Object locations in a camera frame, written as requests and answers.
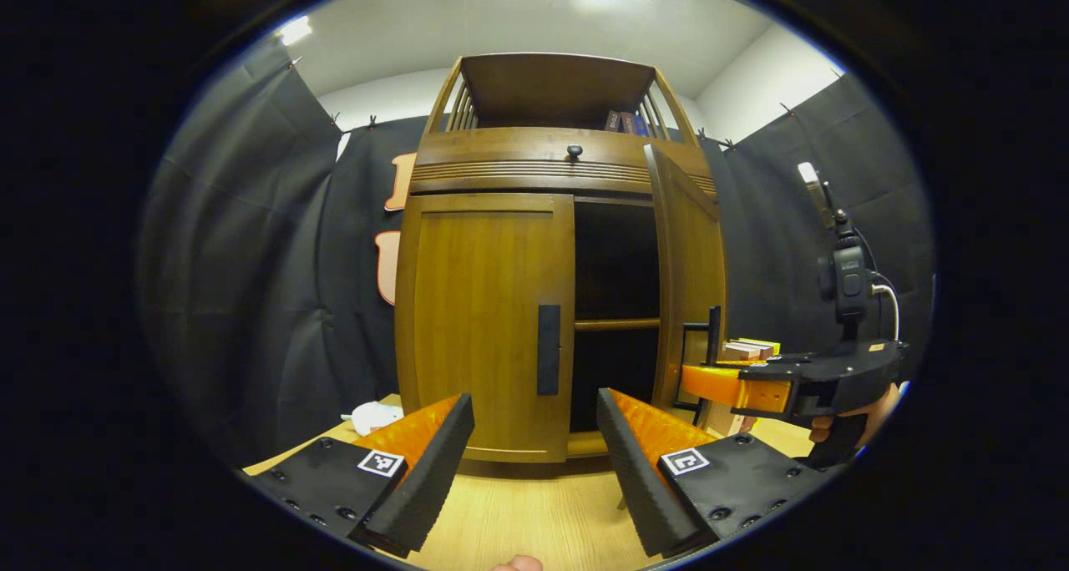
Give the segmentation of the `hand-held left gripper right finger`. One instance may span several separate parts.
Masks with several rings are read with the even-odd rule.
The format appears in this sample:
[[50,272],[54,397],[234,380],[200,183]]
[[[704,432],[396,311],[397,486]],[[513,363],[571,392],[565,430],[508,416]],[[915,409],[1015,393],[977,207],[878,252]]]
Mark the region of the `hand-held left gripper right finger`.
[[732,540],[835,476],[748,433],[716,438],[634,397],[598,391],[597,422],[646,555]]

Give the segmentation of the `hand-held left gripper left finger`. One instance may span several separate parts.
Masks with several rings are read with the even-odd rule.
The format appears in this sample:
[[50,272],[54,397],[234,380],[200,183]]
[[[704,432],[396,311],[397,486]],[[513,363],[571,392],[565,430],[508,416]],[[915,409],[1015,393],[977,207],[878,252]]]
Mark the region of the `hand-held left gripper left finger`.
[[404,558],[438,521],[474,425],[459,393],[366,437],[319,437],[249,480],[323,533]]

